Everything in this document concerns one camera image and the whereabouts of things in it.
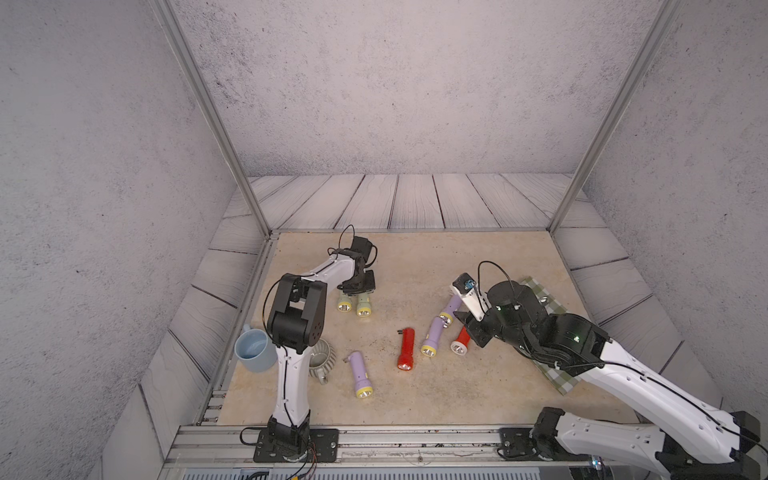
checkered cloth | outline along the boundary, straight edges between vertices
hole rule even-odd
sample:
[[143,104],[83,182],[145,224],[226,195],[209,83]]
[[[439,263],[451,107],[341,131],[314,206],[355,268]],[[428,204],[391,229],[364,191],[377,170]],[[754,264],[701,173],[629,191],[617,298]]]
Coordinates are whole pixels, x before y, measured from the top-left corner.
[[[536,279],[534,279],[532,276],[527,276],[518,283],[521,285],[529,286],[531,290],[533,290],[533,293],[536,294],[536,297],[539,299],[541,299],[543,296],[549,298],[549,302],[546,305],[547,313],[568,313],[568,309],[566,309],[562,303],[558,302],[547,291],[547,289],[545,289],[544,286],[537,282]],[[550,366],[546,366],[544,363],[537,362],[536,360],[531,361],[534,365],[536,365],[536,368],[541,370],[541,373],[547,377],[547,380],[549,380],[552,385],[554,385],[554,387],[558,390],[558,392],[561,393],[561,395],[565,395],[566,393],[570,392],[576,386],[576,384],[580,382],[578,378],[571,376],[563,370],[553,369]]]

light blue cup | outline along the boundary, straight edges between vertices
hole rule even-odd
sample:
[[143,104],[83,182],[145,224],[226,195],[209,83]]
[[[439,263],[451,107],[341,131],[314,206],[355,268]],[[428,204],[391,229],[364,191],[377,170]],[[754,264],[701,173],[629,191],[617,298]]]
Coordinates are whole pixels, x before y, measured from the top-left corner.
[[235,355],[243,366],[254,373],[266,372],[277,362],[277,349],[266,332],[243,325],[235,342]]

textured wall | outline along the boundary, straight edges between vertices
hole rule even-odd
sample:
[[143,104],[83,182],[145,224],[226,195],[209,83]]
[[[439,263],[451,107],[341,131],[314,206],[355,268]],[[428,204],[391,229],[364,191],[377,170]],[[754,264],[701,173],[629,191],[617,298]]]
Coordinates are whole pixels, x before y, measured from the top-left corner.
[[145,0],[0,2],[0,478],[84,478],[234,189]]
[[659,0],[173,0],[249,175],[571,172]]
[[768,3],[689,2],[587,193],[727,403],[768,425]]

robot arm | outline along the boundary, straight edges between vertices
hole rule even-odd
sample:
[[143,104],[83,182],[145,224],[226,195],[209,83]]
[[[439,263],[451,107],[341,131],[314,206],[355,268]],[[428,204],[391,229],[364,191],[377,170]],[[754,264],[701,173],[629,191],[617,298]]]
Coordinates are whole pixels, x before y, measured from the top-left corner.
[[531,431],[540,455],[599,455],[664,477],[759,478],[760,467],[745,455],[753,443],[740,437],[760,440],[751,415],[688,394],[584,317],[548,314],[526,286],[508,281],[483,293],[463,273],[452,289],[469,309],[456,316],[480,347],[501,339],[523,356],[600,386],[655,424],[618,425],[545,408]]
[[310,404],[306,389],[309,378],[309,347],[323,333],[328,286],[347,295],[372,292],[376,280],[368,258],[375,246],[366,238],[354,237],[350,248],[339,248],[308,273],[286,273],[266,324],[266,332],[277,348],[277,402],[267,423],[266,437],[273,450],[285,458],[299,458],[310,438]]

beige tabletop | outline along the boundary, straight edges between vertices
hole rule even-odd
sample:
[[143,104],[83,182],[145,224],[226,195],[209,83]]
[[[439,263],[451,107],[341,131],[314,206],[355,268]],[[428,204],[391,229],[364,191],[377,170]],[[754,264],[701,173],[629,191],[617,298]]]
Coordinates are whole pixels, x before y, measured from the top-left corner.
[[[373,314],[361,319],[336,309],[338,291],[329,289],[323,338],[336,350],[336,366],[327,385],[309,379],[313,425],[530,424],[542,407],[615,422],[637,422],[632,409],[609,393],[580,382],[566,396],[510,345],[493,339],[484,349],[474,343],[466,356],[451,352],[461,325],[443,330],[437,356],[419,352],[432,319],[451,297],[449,286],[463,272],[477,277],[480,260],[503,266],[513,280],[533,276],[571,312],[586,316],[584,306],[546,232],[368,233],[379,249],[372,269],[376,291]],[[261,328],[266,289],[286,272],[302,273],[327,258],[337,233],[282,233],[251,325]],[[351,235],[343,243],[349,245]],[[483,265],[482,289],[504,277]],[[396,363],[402,337],[415,334],[414,369]],[[342,359],[353,350],[365,356],[373,395],[355,397],[352,370]],[[276,399],[277,365],[251,373],[235,368],[219,425],[259,425],[270,417]]]

